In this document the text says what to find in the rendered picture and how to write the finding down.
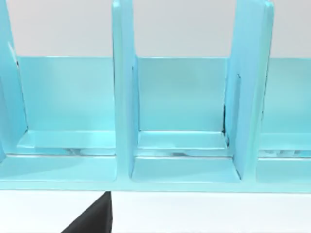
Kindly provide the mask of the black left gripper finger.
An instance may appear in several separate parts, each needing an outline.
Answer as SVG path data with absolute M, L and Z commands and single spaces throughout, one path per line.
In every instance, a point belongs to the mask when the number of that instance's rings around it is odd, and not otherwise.
M 61 233 L 112 233 L 111 192 L 104 192 Z

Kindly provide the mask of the light blue rack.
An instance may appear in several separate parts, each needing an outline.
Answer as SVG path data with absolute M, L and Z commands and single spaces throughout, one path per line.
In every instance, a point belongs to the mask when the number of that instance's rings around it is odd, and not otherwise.
M 0 190 L 310 193 L 311 58 L 271 58 L 275 6 L 237 0 L 231 55 L 17 56 L 0 0 Z

